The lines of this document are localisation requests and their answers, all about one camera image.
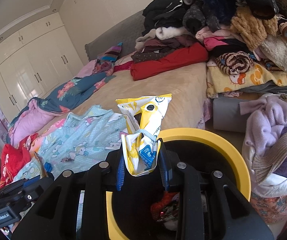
plastic wrapper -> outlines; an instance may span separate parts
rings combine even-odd
[[[157,137],[171,94],[116,100],[126,119],[128,135],[121,135],[125,166],[132,176],[152,172],[157,165]]]

trash bin rim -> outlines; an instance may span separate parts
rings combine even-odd
[[[230,164],[237,183],[237,188],[250,201],[251,182],[247,165],[241,153],[223,137],[197,128],[172,128],[162,130],[159,137],[164,142],[176,140],[189,140],[204,143],[220,152]]]
[[[159,133],[159,138],[162,138],[164,142],[176,140],[200,142],[220,152],[232,167],[236,178],[237,188],[248,201],[250,200],[251,182],[248,168],[238,150],[226,139],[215,133],[197,128],[172,128],[162,130]],[[112,210],[112,192],[106,192],[106,203],[110,239],[129,240],[120,230],[114,218]]]

lavender sweater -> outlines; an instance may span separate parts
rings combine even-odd
[[[240,102],[240,114],[252,113],[247,119],[245,143],[263,155],[280,138],[287,126],[287,103],[278,96],[268,96]]]

metal screw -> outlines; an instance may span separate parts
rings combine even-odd
[[[214,171],[214,176],[216,178],[221,178],[223,176],[223,173],[221,171]]]
[[[5,233],[5,235],[7,236],[10,232],[9,228],[8,227],[3,227],[3,228],[0,228],[2,232]]]
[[[72,172],[70,171],[70,170],[65,170],[63,173],[62,173],[62,175],[64,176],[64,177],[69,177],[69,176],[71,176],[71,174],[72,174]]]
[[[187,167],[187,164],[179,162],[179,163],[177,163],[177,167],[180,168],[180,169],[184,169],[185,167]]]
[[[99,167],[100,168],[107,168],[109,166],[109,163],[107,163],[107,162],[101,162],[101,163],[99,163]]]

beige bed sheet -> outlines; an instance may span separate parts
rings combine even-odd
[[[206,63],[196,63],[159,75],[133,81],[130,70],[114,73],[116,77],[105,84],[89,99],[71,112],[84,114],[92,105],[101,105],[120,113],[116,99],[137,98],[172,94],[167,113],[162,121],[162,130],[177,127],[196,128],[203,116],[202,106],[206,99]],[[41,134],[56,121],[66,118],[68,113],[55,117],[38,133]]]

